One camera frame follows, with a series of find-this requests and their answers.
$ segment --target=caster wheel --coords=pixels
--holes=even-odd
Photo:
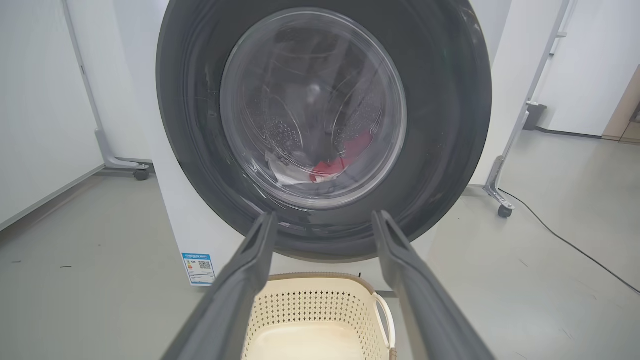
[[[136,170],[133,172],[133,177],[138,181],[144,181],[149,178],[149,171],[147,170]]]
[[[498,216],[501,218],[508,218],[511,216],[512,212],[512,209],[507,208],[505,205],[500,205],[500,208],[498,209]]]

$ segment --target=beige plastic basket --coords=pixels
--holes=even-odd
[[[387,333],[378,306],[387,320]],[[274,275],[255,297],[243,359],[396,358],[396,330],[387,303],[348,274]]]

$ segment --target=basket rim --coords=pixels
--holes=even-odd
[[[373,286],[364,281],[361,277],[357,277],[351,274],[345,274],[340,272],[292,272],[286,274],[276,274],[269,276],[269,281],[289,280],[289,279],[309,279],[309,278],[322,278],[322,279],[346,279],[355,281],[362,285],[367,291],[373,295],[376,291]]]

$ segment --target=floor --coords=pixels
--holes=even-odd
[[[501,187],[640,286],[640,147],[525,132]],[[637,359],[640,296],[514,201],[468,188],[429,253],[499,359]],[[184,274],[157,179],[93,177],[0,233],[0,359],[159,359],[203,292]],[[411,359],[399,301],[399,359]]]

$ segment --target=basket handle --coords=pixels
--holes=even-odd
[[[373,298],[380,304],[382,310],[385,313],[385,319],[387,320],[387,331],[389,332],[388,338],[387,334],[385,334],[385,327],[382,324],[382,319],[380,318],[380,312],[378,311],[378,307],[376,306],[376,316],[378,317],[378,324],[380,325],[380,329],[382,329],[382,336],[385,339],[385,345],[387,349],[391,350],[396,347],[396,327],[394,325],[394,317],[391,315],[391,310],[389,309],[389,305],[382,296],[377,293],[373,293]]]

